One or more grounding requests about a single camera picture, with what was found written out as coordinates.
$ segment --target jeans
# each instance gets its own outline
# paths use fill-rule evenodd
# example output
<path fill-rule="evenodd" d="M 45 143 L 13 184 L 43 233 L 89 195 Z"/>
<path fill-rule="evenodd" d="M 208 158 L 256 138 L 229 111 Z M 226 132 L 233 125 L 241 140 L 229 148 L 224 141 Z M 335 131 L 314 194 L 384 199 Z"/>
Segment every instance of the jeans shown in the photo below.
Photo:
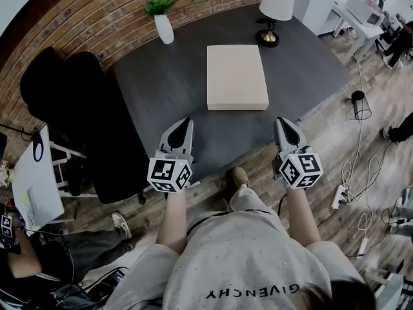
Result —
<path fill-rule="evenodd" d="M 108 265 L 127 252 L 122 229 L 113 231 L 81 232 L 66 235 L 64 240 L 72 255 L 75 276 L 82 281 L 87 272 Z"/>
<path fill-rule="evenodd" d="M 413 208 L 396 207 L 395 216 L 398 218 L 405 218 L 405 219 L 413 220 Z M 392 234 L 408 236 L 409 238 L 411 238 L 413 236 L 413 225 L 392 227 Z"/>
<path fill-rule="evenodd" d="M 394 67 L 397 61 L 399 61 L 400 55 L 405 50 L 410 48 L 412 48 L 412 35 L 406 30 L 402 30 L 399 37 L 393 41 L 392 45 L 385 51 L 386 56 L 393 54 L 391 60 L 388 62 L 388 65 L 390 67 Z"/>
<path fill-rule="evenodd" d="M 402 142 L 413 136 L 413 113 L 408 115 L 399 127 L 389 130 L 390 141 Z"/>

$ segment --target black lamp base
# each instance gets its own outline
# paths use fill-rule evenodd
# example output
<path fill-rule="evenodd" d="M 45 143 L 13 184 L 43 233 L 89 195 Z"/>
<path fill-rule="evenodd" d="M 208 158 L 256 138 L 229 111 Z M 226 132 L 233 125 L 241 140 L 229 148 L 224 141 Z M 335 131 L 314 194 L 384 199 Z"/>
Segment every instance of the black lamp base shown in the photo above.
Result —
<path fill-rule="evenodd" d="M 265 47 L 276 47 L 279 43 L 279 37 L 271 30 L 260 30 L 256 33 L 256 41 Z"/>

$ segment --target white box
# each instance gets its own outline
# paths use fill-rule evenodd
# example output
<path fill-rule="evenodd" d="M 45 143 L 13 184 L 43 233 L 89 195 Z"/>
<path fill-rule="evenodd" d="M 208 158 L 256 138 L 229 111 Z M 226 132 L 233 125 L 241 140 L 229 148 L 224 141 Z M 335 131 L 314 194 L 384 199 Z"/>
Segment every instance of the white box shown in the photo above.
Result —
<path fill-rule="evenodd" d="M 265 110 L 267 85 L 257 45 L 208 46 L 208 110 Z"/>
<path fill-rule="evenodd" d="M 318 154 L 289 154 L 279 171 L 292 189 L 311 187 L 323 175 Z"/>

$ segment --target gray table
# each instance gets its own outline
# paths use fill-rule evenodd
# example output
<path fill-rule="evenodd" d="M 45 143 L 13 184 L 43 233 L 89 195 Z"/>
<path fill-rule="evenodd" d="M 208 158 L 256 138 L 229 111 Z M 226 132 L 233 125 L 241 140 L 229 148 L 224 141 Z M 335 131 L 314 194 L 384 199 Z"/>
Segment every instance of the gray table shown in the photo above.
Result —
<path fill-rule="evenodd" d="M 153 157 L 162 133 L 194 119 L 198 162 L 193 181 L 216 173 L 272 140 L 278 116 L 296 121 L 350 82 L 350 74 L 307 27 L 293 18 L 278 22 L 276 48 L 260 46 L 270 106 L 265 111 L 207 110 L 207 46 L 256 45 L 262 29 L 257 5 L 221 12 L 175 30 L 115 63 L 116 78 L 146 153 Z"/>

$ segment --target gray t-shirt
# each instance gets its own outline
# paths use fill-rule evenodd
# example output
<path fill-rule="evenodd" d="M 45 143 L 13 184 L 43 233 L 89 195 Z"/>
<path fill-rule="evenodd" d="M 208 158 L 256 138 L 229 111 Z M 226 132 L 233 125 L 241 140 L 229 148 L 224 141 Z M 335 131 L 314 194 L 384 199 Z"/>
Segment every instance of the gray t-shirt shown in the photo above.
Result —
<path fill-rule="evenodd" d="M 317 242 L 302 247 L 278 217 L 264 212 L 231 212 L 211 217 L 191 232 L 180 256 L 151 245 L 122 279 L 106 308 L 303 309 L 299 292 L 310 284 L 331 295 L 331 280 L 361 280 L 338 246 Z"/>

